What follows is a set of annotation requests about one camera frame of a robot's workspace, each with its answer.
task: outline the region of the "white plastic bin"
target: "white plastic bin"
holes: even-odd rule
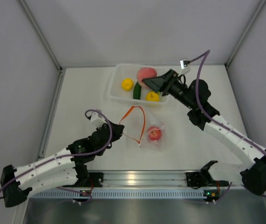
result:
[[[159,102],[146,101],[146,95],[151,91],[149,88],[141,88],[141,98],[133,99],[133,89],[130,91],[125,91],[122,89],[122,82],[125,78],[131,78],[134,81],[134,85],[137,83],[137,72],[144,67],[149,67],[147,65],[140,64],[118,64],[115,67],[113,77],[109,85],[109,95],[112,99],[127,102],[131,104],[147,105],[147,106],[163,106],[166,105],[169,98],[168,96],[162,97],[160,95]],[[161,69],[159,67],[152,67],[157,71],[157,76],[165,74],[168,70]]]

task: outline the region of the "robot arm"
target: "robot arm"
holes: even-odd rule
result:
[[[183,70],[189,70],[186,60],[181,61],[181,64]],[[196,80],[188,87],[185,82],[181,82],[180,76],[174,70],[169,70],[162,76],[145,78],[142,81],[153,91],[161,92],[163,96],[170,94],[187,106],[190,109],[187,115],[192,124],[218,139],[243,162],[242,165],[235,165],[210,161],[199,173],[192,173],[187,177],[188,186],[198,188],[214,185],[215,181],[228,181],[243,184],[259,196],[266,191],[266,149],[234,129],[207,102],[211,92],[204,80],[198,81],[200,106],[214,122],[211,122],[198,105]]]
[[[3,168],[0,183],[6,207],[16,206],[41,191],[65,185],[71,187],[85,184],[89,179],[85,164],[94,160],[96,155],[103,155],[105,149],[96,152],[103,146],[111,148],[112,142],[120,139],[124,129],[123,125],[109,122],[112,129],[110,135],[109,125],[97,112],[93,112],[89,119],[96,126],[96,131],[91,136],[77,140],[56,154],[37,162],[23,167],[14,168],[9,165]]]

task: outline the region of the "transparent plastic bag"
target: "transparent plastic bag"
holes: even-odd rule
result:
[[[148,108],[132,106],[119,122],[123,134],[139,147],[161,149],[166,141],[165,125]]]

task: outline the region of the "gray wall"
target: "gray wall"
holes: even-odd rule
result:
[[[0,0],[0,175],[38,152],[57,71],[15,0]],[[0,224],[15,208],[0,200]]]
[[[26,0],[62,66],[225,63],[259,0]]]
[[[266,7],[229,70],[249,134],[266,147]]]

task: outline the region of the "dark green cucumber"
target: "dark green cucumber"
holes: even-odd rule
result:
[[[141,85],[136,82],[136,85],[133,90],[133,99],[140,99],[141,98]]]

